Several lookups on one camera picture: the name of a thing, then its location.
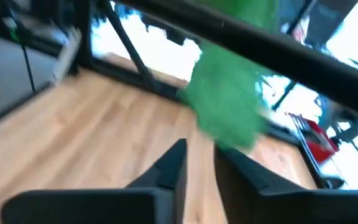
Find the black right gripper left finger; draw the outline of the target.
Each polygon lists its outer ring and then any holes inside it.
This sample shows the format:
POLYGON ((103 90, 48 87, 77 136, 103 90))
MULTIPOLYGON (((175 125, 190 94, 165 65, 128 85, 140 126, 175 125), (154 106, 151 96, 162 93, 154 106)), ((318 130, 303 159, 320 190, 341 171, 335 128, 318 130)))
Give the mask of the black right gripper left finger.
POLYGON ((181 224, 187 141, 121 189, 30 190, 6 200, 1 224, 181 224))

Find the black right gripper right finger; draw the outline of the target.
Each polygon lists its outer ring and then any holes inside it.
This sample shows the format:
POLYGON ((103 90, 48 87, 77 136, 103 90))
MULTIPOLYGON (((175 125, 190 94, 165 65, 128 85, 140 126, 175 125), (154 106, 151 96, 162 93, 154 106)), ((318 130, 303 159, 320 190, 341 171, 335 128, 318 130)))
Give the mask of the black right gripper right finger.
POLYGON ((214 166, 228 224, 358 224, 358 190, 307 190, 219 146, 214 166))

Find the green bandage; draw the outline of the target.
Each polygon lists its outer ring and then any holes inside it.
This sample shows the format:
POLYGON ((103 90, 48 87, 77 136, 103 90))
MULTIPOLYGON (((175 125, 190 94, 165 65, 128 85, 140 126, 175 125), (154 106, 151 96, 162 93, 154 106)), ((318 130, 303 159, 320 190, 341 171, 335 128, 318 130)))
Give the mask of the green bandage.
MULTIPOLYGON (((274 30, 280 0, 196 0, 253 26, 274 30)), ((263 127, 255 85, 267 69, 212 42, 201 55, 181 97, 195 112, 198 127, 221 147, 251 148, 263 127)))

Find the red plastic crate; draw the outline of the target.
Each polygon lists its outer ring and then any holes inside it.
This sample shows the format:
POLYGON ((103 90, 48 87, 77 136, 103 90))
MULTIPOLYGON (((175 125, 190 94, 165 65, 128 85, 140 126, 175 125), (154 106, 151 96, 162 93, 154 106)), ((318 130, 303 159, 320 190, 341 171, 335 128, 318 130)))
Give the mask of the red plastic crate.
POLYGON ((288 115, 300 131, 301 136, 305 139, 308 149, 319 165, 326 162, 339 151, 337 144, 328 137, 316 122, 299 115, 291 113, 288 115))

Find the black metal table frame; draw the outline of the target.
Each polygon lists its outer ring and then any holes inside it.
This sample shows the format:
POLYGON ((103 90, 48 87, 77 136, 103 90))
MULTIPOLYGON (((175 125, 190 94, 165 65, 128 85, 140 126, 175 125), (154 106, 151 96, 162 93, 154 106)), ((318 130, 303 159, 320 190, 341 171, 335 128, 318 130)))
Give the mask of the black metal table frame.
MULTIPOLYGON (((195 112, 181 97, 181 92, 189 84, 191 78, 188 81, 181 81, 169 74, 160 72, 155 73, 151 71, 142 60, 141 55, 138 53, 131 38, 128 36, 122 25, 121 18, 126 14, 120 12, 119 8, 121 4, 117 3, 115 6, 112 6, 111 1, 112 0, 74 0, 75 25, 78 26, 80 31, 85 35, 85 39, 80 45, 80 60, 91 67, 105 68, 106 70, 114 69, 117 73, 122 73, 121 80, 124 82, 133 85, 138 84, 141 88, 154 92, 164 98, 179 101, 185 106, 186 111, 190 114, 190 119, 185 121, 185 126, 188 127, 188 129, 183 131, 182 135, 186 137, 191 136, 194 133, 207 135, 199 129, 195 112), (93 30, 92 27, 97 26, 100 22, 107 22, 112 26, 120 43, 124 46, 128 58, 111 54, 96 58, 91 43, 91 33, 93 30)), ((191 75, 195 63, 199 58, 200 56, 195 60, 194 65, 191 68, 191 75)), ((264 125, 259 132, 263 131, 266 125, 268 125, 270 129, 278 129, 278 132, 281 134, 285 132, 284 128, 281 128, 279 125, 273 124, 270 121, 263 121, 263 124, 264 125)))

